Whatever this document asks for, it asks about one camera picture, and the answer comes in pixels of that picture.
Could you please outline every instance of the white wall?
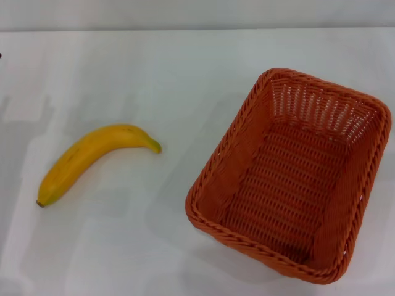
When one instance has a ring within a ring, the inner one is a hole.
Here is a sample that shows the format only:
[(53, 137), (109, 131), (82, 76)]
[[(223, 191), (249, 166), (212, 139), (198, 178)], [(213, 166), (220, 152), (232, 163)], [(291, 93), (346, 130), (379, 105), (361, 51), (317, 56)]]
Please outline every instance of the white wall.
[(395, 26), (395, 0), (0, 0), (0, 31)]

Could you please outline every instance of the orange basket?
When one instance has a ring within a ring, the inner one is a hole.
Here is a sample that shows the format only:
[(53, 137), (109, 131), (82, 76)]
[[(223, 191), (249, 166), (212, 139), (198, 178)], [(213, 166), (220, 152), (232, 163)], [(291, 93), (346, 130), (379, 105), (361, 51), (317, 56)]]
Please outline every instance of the orange basket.
[(334, 282), (352, 257), (390, 128), (372, 96), (271, 69), (190, 189), (188, 218), (285, 276)]

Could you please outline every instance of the basket bottom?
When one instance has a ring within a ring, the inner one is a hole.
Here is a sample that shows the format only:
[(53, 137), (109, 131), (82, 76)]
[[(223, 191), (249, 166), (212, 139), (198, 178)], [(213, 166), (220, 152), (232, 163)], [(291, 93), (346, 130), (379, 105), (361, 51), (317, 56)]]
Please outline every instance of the basket bottom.
[(347, 145), (296, 125), (268, 130), (220, 220), (224, 227), (306, 262)]

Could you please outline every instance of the banana tip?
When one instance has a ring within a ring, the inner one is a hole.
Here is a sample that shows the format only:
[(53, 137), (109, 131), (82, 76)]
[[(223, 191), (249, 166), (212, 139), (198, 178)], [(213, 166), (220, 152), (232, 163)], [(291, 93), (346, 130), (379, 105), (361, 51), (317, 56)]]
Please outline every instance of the banana tip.
[(36, 201), (36, 203), (37, 203), (41, 208), (44, 207), (44, 205), (43, 205), (41, 202), (39, 202), (38, 200)]
[(155, 140), (152, 140), (152, 149), (158, 154), (162, 152), (162, 146)]

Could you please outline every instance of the wicker basket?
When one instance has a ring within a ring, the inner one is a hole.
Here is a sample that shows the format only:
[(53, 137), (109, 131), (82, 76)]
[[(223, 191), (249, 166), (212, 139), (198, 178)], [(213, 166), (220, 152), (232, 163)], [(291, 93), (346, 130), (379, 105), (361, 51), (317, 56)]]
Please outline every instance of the wicker basket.
[(285, 276), (346, 271), (391, 114), (288, 69), (263, 73), (186, 198), (192, 224)]

